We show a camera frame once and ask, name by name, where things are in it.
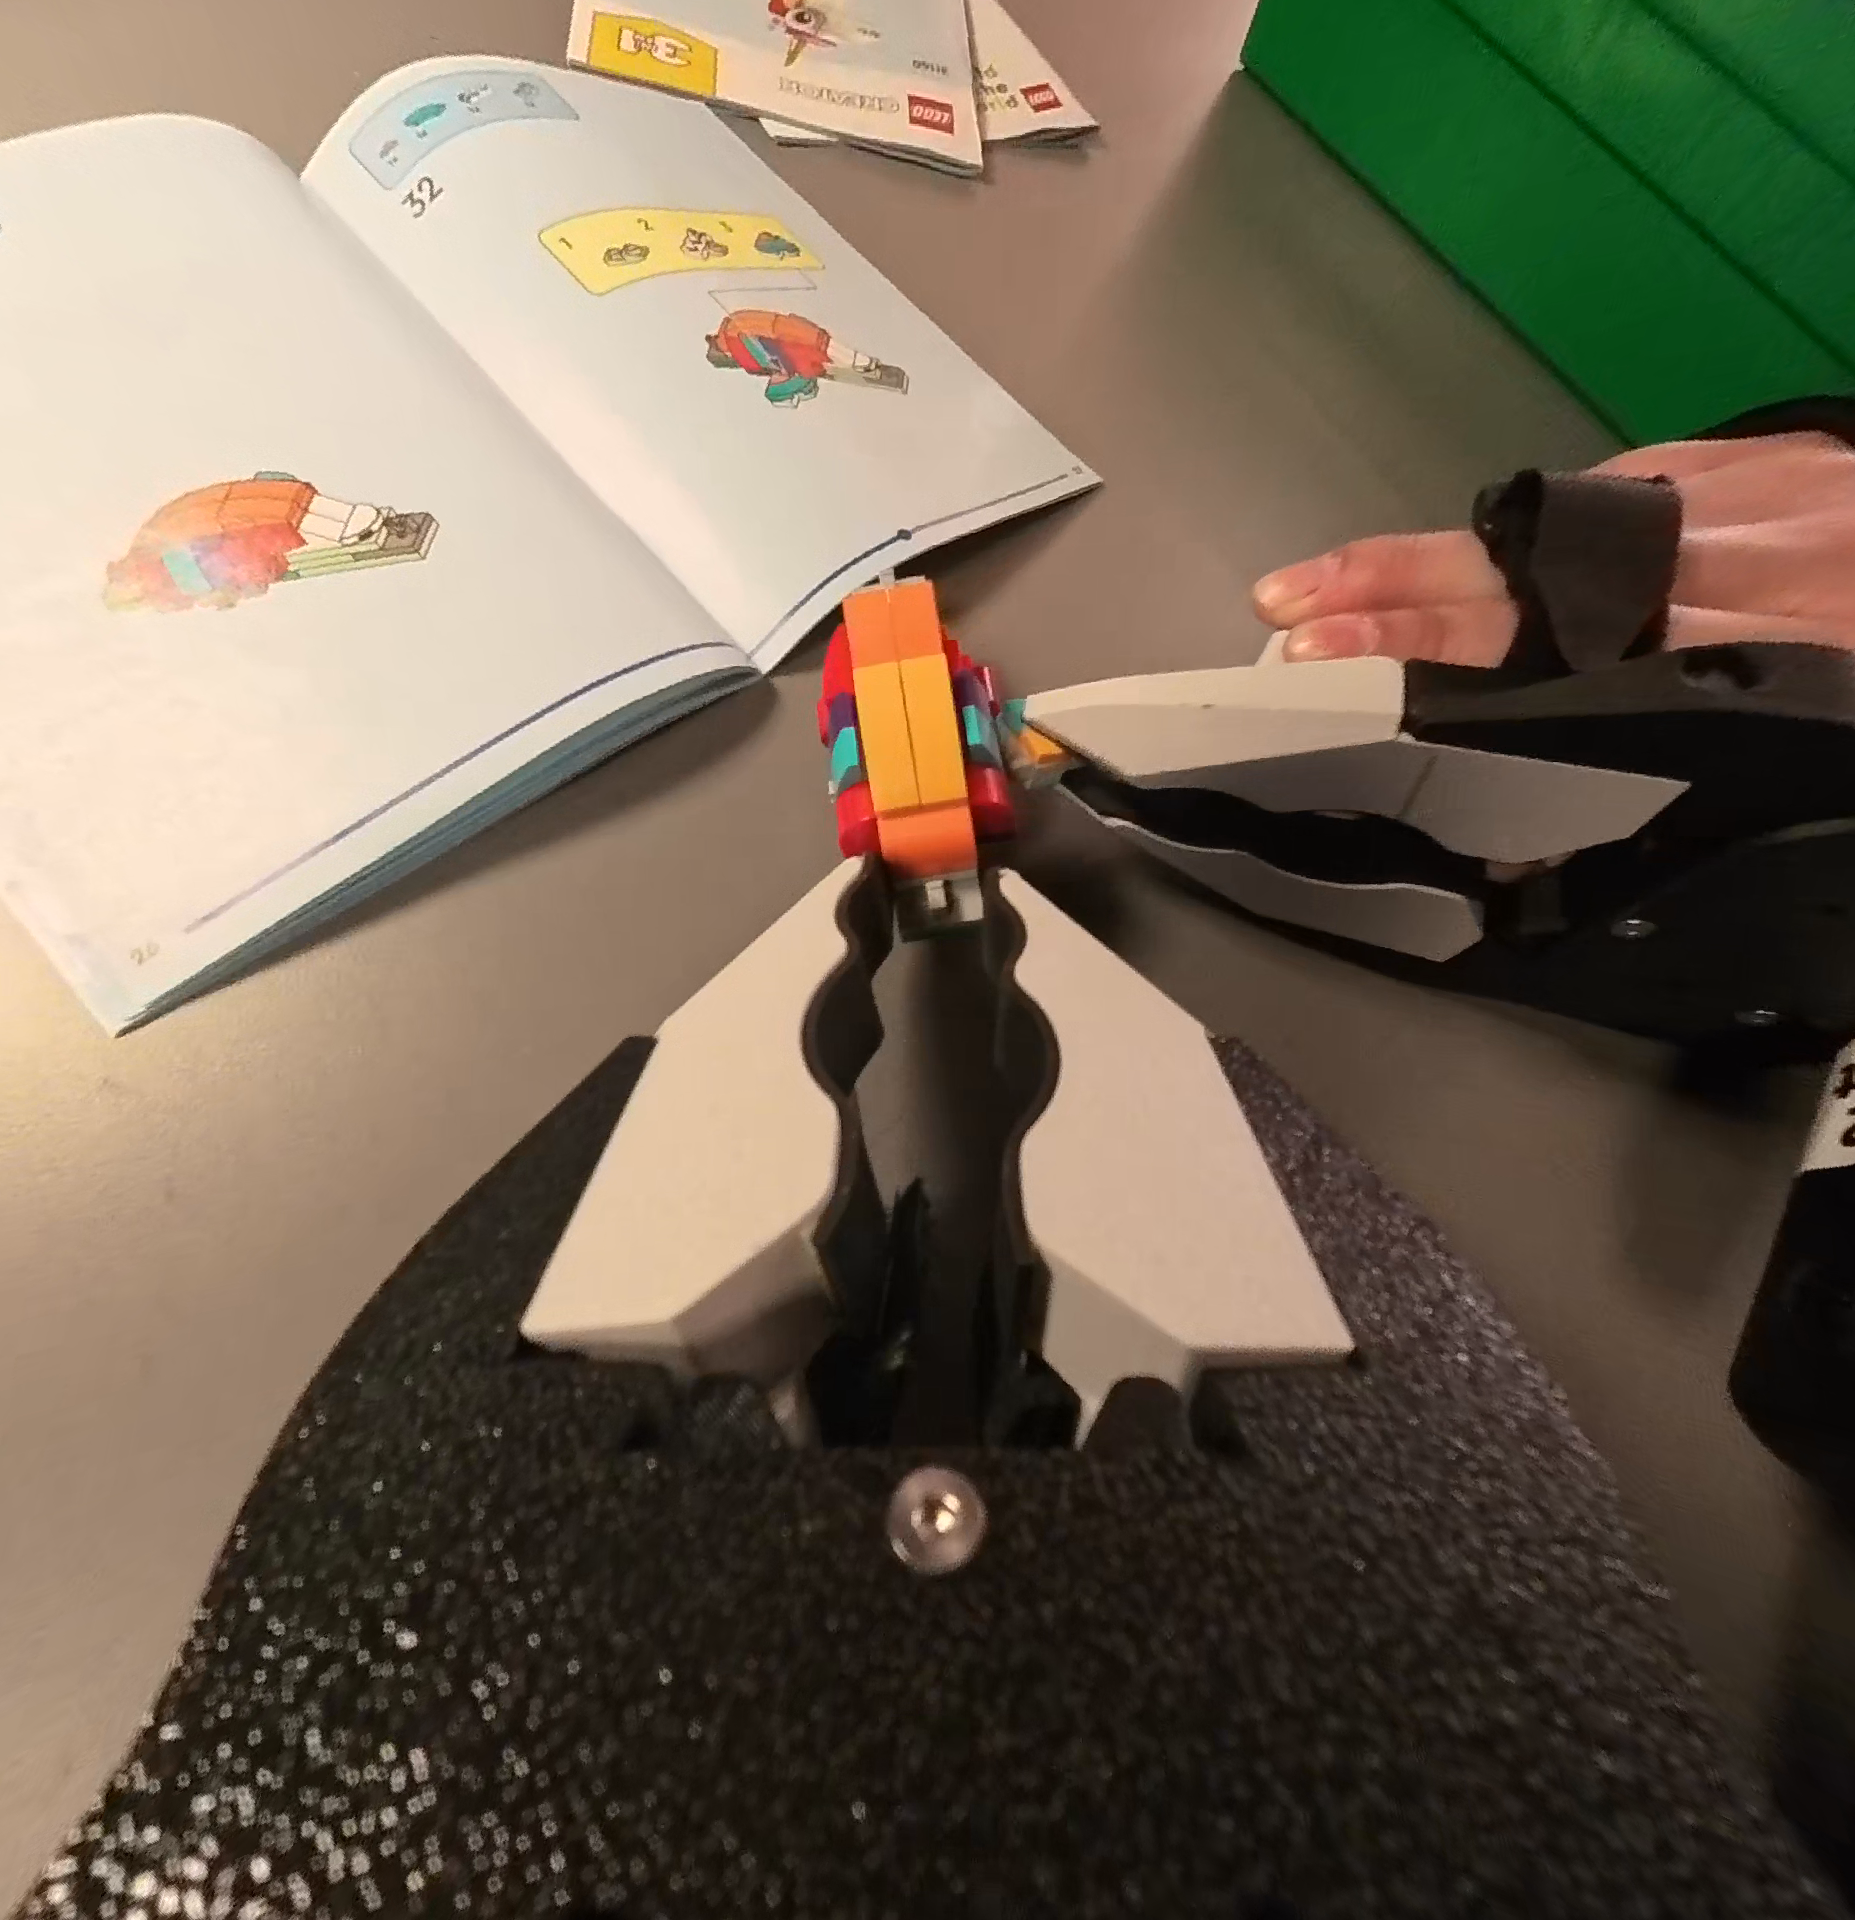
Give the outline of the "green plastic bin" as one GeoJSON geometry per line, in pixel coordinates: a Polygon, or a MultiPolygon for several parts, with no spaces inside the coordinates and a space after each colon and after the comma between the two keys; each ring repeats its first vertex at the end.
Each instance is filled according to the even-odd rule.
{"type": "Polygon", "coordinates": [[[1617,442],[1855,396],[1855,3],[1270,0],[1240,67],[1617,442]]]}

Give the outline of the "open pale blue instruction booklet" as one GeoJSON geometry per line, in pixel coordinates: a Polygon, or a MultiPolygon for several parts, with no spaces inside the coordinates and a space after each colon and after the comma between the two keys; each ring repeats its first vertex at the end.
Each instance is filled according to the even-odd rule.
{"type": "Polygon", "coordinates": [[[1102,490],[711,108],[0,144],[0,903],[103,1035],[1102,490]]]}

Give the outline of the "person's right hand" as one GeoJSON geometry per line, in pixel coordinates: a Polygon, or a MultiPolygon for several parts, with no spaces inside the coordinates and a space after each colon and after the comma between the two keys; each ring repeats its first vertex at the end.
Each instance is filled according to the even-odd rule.
{"type": "MultiPolygon", "coordinates": [[[[1665,650],[1793,640],[1855,656],[1855,447],[1814,429],[1669,442],[1600,474],[1682,494],[1665,650]]],[[[1252,614],[1282,634],[1282,662],[1498,664],[1512,643],[1512,599],[1470,531],[1294,560],[1252,589],[1252,614]]]]}

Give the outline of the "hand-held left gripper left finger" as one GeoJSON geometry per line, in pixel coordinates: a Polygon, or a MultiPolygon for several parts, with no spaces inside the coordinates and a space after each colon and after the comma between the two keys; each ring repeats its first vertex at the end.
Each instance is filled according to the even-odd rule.
{"type": "Polygon", "coordinates": [[[650,1036],[525,1304],[542,1354],[742,1377],[822,1437],[806,1368],[887,1272],[855,1086],[887,1028],[893,880],[842,862],[650,1036]]]}

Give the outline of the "orange red toy brick model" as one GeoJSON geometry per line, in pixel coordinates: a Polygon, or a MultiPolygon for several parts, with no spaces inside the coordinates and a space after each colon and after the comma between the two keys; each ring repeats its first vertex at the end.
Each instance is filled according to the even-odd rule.
{"type": "Polygon", "coordinates": [[[921,578],[842,599],[822,650],[817,739],[838,853],[893,880],[898,931],[984,918],[984,864],[1015,838],[1008,715],[921,578]]]}

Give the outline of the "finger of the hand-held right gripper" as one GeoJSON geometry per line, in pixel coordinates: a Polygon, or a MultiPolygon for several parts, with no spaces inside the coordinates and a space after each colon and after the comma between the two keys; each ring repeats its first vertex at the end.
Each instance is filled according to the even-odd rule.
{"type": "Polygon", "coordinates": [[[1102,816],[1119,846],[1178,869],[1210,899],[1304,931],[1330,931],[1366,947],[1448,965],[1482,942],[1482,909],[1448,884],[1419,880],[1320,880],[1282,869],[1252,850],[1178,846],[1159,828],[1116,816],[1111,805],[1059,786],[1077,815],[1102,816]]]}
{"type": "Polygon", "coordinates": [[[1528,864],[1617,846],[1688,784],[1429,744],[1402,662],[1140,670],[1029,700],[1029,725],[1125,786],[1197,786],[1265,815],[1353,815],[1453,853],[1528,864]]]}

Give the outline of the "small folded paper leaflet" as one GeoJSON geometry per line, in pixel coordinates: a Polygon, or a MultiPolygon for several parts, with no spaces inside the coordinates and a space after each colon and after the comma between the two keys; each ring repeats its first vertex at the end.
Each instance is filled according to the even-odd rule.
{"type": "Polygon", "coordinates": [[[1102,132],[1085,99],[1059,77],[1059,67],[1008,13],[1000,0],[969,0],[962,13],[984,146],[1065,146],[1102,132]]]}

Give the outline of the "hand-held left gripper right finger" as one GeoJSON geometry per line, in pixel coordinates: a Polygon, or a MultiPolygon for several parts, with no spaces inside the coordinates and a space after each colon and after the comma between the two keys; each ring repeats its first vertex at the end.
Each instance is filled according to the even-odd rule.
{"type": "Polygon", "coordinates": [[[1073,1446],[1182,1428],[1238,1368],[1358,1354],[1197,1020],[1029,876],[996,880],[1008,1148],[1008,1428],[1073,1446]]]}

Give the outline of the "closed booklet with yellow label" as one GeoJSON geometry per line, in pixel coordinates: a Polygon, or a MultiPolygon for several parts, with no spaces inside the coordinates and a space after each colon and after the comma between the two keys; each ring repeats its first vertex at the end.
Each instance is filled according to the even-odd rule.
{"type": "Polygon", "coordinates": [[[984,172],[962,0],[576,0],[568,64],[954,179],[984,172]]]}

